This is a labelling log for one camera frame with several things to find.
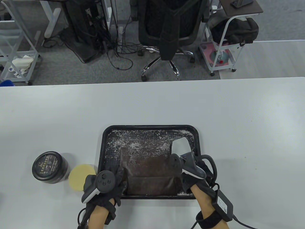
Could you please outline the person's left hand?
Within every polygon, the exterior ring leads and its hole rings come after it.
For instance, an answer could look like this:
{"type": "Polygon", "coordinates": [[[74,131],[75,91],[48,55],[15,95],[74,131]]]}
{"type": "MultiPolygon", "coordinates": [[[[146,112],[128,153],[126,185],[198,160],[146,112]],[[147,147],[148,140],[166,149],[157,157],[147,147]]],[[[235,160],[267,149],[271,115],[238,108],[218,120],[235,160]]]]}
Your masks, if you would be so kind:
{"type": "Polygon", "coordinates": [[[116,218],[116,206],[121,206],[121,197],[127,188],[127,182],[123,180],[123,167],[107,167],[97,175],[88,175],[83,186],[84,194],[81,202],[86,204],[82,209],[82,220],[77,219],[78,229],[89,228],[89,219],[93,216],[96,207],[102,207],[108,211],[105,225],[116,218]]]}

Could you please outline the person's right hand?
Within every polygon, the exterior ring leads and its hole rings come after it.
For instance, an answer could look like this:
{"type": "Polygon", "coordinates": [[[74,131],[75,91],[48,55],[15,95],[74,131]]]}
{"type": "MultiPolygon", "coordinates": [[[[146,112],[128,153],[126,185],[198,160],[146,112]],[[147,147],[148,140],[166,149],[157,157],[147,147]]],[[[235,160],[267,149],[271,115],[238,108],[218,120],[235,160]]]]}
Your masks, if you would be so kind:
{"type": "Polygon", "coordinates": [[[173,153],[169,157],[169,167],[180,178],[185,193],[190,193],[191,187],[197,185],[208,196],[215,197],[213,187],[216,185],[217,168],[211,156],[195,156],[193,152],[181,156],[173,153]]]}

